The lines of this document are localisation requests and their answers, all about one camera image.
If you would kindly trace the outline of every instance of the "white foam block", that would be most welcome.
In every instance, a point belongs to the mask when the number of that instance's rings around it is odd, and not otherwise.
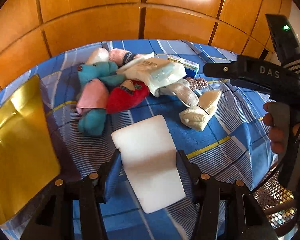
[[[124,127],[111,136],[145,213],[186,196],[176,168],[177,150],[162,115]]]

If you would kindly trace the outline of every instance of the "blue checkered bedsheet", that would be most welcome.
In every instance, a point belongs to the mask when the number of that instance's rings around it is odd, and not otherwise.
[[[215,116],[203,132],[197,132],[181,123],[179,113],[186,107],[176,97],[155,98],[150,95],[135,108],[108,116],[103,136],[82,136],[77,131],[80,115],[75,110],[76,96],[80,90],[76,67],[85,62],[97,47],[120,48],[143,54],[154,51],[156,57],[166,58],[167,54],[173,54],[197,62],[200,65],[198,76],[209,83],[207,88],[197,90],[197,93],[222,91]],[[184,150],[190,161],[196,163],[202,172],[230,183],[242,179],[252,189],[273,161],[268,128],[262,122],[265,114],[262,106],[269,101],[269,97],[234,87],[229,80],[205,77],[202,73],[206,62],[230,63],[236,58],[232,52],[188,41],[99,42],[62,53],[27,71],[0,92],[0,105],[31,76],[38,74],[44,91],[42,100],[52,140],[61,136],[82,177],[97,171],[103,162],[110,159],[115,149],[111,140],[112,131],[161,114],[176,148]],[[190,238],[198,213],[198,206],[185,198],[166,209],[145,214],[124,172],[120,176],[115,196],[109,203],[101,205],[101,209],[110,240]],[[221,202],[220,232],[225,217],[224,209],[225,203]],[[2,228],[11,239],[18,239],[25,224],[12,226],[12,223],[7,222]],[[74,203],[74,229],[76,237],[80,239],[78,202]]]

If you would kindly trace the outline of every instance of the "cream sock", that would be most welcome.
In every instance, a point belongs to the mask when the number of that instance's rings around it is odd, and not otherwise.
[[[172,91],[186,106],[195,106],[199,102],[197,95],[190,88],[186,87],[183,82],[178,81],[166,86],[166,88]]]
[[[179,114],[181,122],[194,130],[203,131],[218,109],[220,96],[220,90],[205,92],[199,97],[197,106],[191,106]]]

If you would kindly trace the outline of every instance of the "gold bag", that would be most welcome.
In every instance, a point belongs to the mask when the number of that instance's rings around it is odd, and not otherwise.
[[[60,173],[33,76],[0,108],[0,225]]]

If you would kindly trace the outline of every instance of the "human hand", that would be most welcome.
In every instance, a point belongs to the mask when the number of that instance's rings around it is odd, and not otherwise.
[[[268,106],[271,103],[274,103],[274,102],[267,102],[263,105],[263,109],[266,112],[268,112]],[[274,127],[273,118],[272,118],[272,115],[270,113],[265,114],[262,121],[265,125],[272,126],[270,128],[270,131],[269,131],[269,138],[270,138],[270,141],[271,141],[271,150],[274,153],[277,153],[277,154],[283,153],[284,152],[284,148],[283,148],[283,144],[282,144],[282,141],[284,140],[283,131],[280,130],[279,128],[277,128],[277,127]],[[293,130],[294,134],[297,133],[299,126],[300,126],[300,123],[296,124],[293,127],[292,130]]]

